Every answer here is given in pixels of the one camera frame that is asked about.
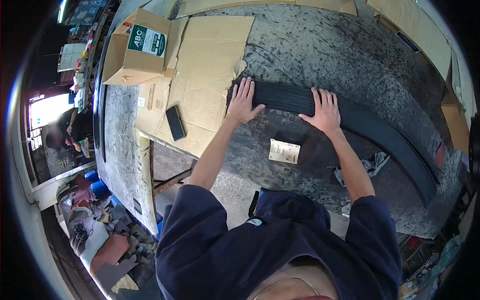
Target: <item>black phone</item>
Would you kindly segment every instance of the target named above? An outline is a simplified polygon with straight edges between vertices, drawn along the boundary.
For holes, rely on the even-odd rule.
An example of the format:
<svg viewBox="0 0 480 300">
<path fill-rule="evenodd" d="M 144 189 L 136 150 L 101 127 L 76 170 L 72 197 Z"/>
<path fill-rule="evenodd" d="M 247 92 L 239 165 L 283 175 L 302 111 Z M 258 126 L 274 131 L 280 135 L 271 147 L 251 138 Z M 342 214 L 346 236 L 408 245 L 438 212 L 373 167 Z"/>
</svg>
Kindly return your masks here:
<svg viewBox="0 0 480 300">
<path fill-rule="evenodd" d="M 168 125 L 170 126 L 170 131 L 172 132 L 173 140 L 176 142 L 187 136 L 185 133 L 185 127 L 183 127 L 183 122 L 180 119 L 178 106 L 174 105 L 167 109 L 166 115 Z"/>
</svg>

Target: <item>worker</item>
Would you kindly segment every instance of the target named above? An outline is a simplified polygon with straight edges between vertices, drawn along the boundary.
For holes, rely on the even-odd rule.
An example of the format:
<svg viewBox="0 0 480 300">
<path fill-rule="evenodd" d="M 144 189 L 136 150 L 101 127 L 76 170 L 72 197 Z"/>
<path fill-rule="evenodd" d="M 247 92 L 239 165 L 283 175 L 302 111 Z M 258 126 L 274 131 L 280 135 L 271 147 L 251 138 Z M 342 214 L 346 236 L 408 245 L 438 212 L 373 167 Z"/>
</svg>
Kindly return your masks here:
<svg viewBox="0 0 480 300">
<path fill-rule="evenodd" d="M 254 89 L 251 78 L 235 85 L 190 184 L 165 213 L 156 252 L 165 298 L 397 299 L 402 268 L 395 223 L 340 129 L 334 93 L 312 88 L 315 115 L 300 118 L 328 136 L 340 160 L 351 203 L 345 240 L 330 231 L 323 205 L 292 192 L 263 192 L 254 216 L 227 229 L 227 213 L 209 190 L 235 129 L 265 107 L 252 110 Z"/>
<path fill-rule="evenodd" d="M 63 147 L 67 150 L 81 152 L 80 141 L 93 134 L 92 106 L 88 105 L 80 113 L 78 108 L 65 111 L 57 122 L 48 128 L 45 141 L 53 149 Z"/>
</svg>

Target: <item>blue plastic container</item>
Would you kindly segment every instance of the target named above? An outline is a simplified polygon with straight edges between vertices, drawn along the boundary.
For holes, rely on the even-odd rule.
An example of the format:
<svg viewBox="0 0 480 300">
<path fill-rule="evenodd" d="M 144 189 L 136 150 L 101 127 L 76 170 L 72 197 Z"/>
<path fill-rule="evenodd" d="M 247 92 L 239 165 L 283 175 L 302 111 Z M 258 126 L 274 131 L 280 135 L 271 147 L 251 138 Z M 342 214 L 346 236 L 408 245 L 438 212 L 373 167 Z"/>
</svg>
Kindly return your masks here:
<svg viewBox="0 0 480 300">
<path fill-rule="evenodd" d="M 110 202 L 113 204 L 113 206 L 117 206 L 118 203 L 120 203 L 120 200 L 114 194 L 112 194 L 110 196 Z"/>
<path fill-rule="evenodd" d="M 84 175 L 84 178 L 86 181 L 91 181 L 91 182 L 97 182 L 100 180 L 100 178 L 98 178 L 98 173 L 96 172 L 96 170 L 86 173 Z"/>
<path fill-rule="evenodd" d="M 95 194 L 95 197 L 97 199 L 108 193 L 108 186 L 101 179 L 97 182 L 90 184 L 90 189 Z"/>
</svg>

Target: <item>fluorescent light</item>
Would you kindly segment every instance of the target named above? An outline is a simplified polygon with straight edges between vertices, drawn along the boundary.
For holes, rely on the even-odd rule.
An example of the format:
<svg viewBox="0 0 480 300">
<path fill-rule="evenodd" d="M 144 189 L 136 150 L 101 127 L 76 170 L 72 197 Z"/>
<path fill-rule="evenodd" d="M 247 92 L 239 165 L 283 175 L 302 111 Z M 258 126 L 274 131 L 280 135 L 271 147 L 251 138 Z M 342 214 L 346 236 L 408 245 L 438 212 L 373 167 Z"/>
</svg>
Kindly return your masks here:
<svg viewBox="0 0 480 300">
<path fill-rule="evenodd" d="M 61 5 L 60 5 L 60 11 L 59 11 L 59 17 L 57 19 L 58 23 L 61 23 L 63 19 L 63 11 L 65 10 L 65 5 L 67 4 L 67 0 L 62 0 Z"/>
</svg>

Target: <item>cloth rag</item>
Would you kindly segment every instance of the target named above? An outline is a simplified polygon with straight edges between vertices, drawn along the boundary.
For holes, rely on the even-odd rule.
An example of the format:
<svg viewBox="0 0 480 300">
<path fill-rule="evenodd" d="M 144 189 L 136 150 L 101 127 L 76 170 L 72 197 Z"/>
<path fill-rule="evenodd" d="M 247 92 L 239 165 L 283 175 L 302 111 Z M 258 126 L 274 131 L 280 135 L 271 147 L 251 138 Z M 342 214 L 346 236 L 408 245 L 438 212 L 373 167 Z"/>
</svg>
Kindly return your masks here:
<svg viewBox="0 0 480 300">
<path fill-rule="evenodd" d="M 385 152 L 378 152 L 373 155 L 373 160 L 370 161 L 370 160 L 362 159 L 361 163 L 363 164 L 363 167 L 365 168 L 365 170 L 367 170 L 368 177 L 373 177 L 377 175 L 378 171 L 380 171 L 380 169 L 387 163 L 389 158 L 390 156 L 387 155 Z M 338 180 L 341 186 L 345 187 L 345 183 L 343 182 L 342 171 L 337 167 L 329 167 L 329 168 L 335 168 L 335 170 L 333 171 L 335 178 Z"/>
</svg>

